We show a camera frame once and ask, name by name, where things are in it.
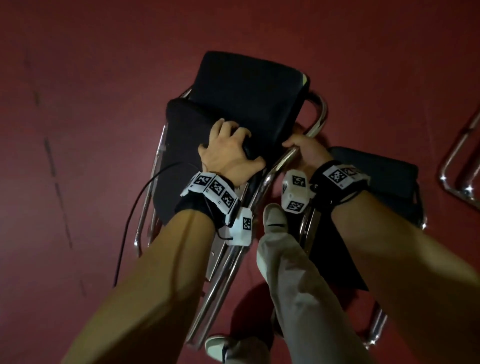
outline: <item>wristband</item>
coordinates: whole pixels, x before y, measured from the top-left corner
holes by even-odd
[[[212,218],[217,228],[224,225],[231,227],[235,220],[232,216],[236,216],[240,205],[233,191],[233,183],[211,172],[196,173],[180,196],[182,199],[175,212],[191,208],[205,213],[210,207],[212,213],[208,211],[206,214]]]
[[[350,201],[368,189],[370,177],[352,165],[331,160],[321,165],[310,179],[316,193],[312,205],[318,211],[327,212],[341,203]]]

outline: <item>person's left arm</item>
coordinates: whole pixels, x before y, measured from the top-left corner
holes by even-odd
[[[217,121],[199,154],[204,171],[239,186],[265,164],[245,157],[241,145],[250,132],[238,128],[231,135],[232,128],[238,125]],[[214,233],[204,213],[176,214],[83,328],[63,363],[175,363],[198,306]]]

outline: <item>foot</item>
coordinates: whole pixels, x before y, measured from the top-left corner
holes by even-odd
[[[212,359],[224,363],[227,349],[235,346],[236,344],[236,340],[225,335],[210,336],[205,341],[205,352]]]
[[[268,204],[264,209],[265,234],[288,232],[287,217],[279,204]]]

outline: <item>beige pants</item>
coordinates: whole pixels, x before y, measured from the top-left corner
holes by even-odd
[[[371,364],[336,296],[287,233],[269,233],[258,243],[257,264],[270,288],[293,364]],[[226,364],[268,364],[267,346],[257,338],[239,341]]]

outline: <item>hand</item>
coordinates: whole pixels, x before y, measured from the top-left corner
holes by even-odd
[[[303,170],[310,178],[315,170],[333,157],[315,138],[309,138],[303,134],[292,134],[282,143],[284,147],[299,146],[302,161],[296,169]]]
[[[242,149],[245,137],[252,133],[240,128],[234,121],[220,119],[210,130],[208,148],[198,147],[204,172],[214,172],[231,180],[238,187],[247,182],[255,173],[265,168],[262,157],[249,160]]]

